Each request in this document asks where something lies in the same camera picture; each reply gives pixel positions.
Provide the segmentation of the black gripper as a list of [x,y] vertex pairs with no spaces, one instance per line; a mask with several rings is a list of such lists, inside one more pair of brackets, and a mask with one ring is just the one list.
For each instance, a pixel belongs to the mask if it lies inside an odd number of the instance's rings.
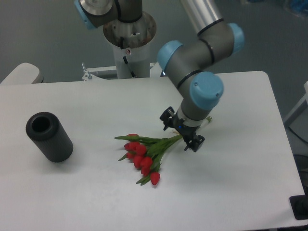
[[205,141],[203,136],[196,134],[201,125],[201,120],[192,120],[185,114],[175,113],[171,106],[161,114],[160,120],[164,124],[164,131],[168,128],[174,128],[182,135],[186,143],[184,151],[191,149],[193,152],[197,152]]

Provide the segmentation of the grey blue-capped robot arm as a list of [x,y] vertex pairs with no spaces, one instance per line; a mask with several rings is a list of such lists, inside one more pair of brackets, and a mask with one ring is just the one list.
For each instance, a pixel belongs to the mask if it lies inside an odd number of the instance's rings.
[[[181,4],[198,39],[189,46],[170,41],[157,54],[158,65],[183,98],[178,110],[168,108],[160,119],[165,128],[174,128],[183,137],[188,149],[197,151],[204,137],[196,131],[224,91],[221,79],[206,68],[242,49],[244,34],[237,24],[224,21],[212,0],[183,0]],[[119,79],[150,75],[148,46],[156,23],[143,10],[142,1],[76,0],[74,5],[88,29],[103,29],[113,47]]]

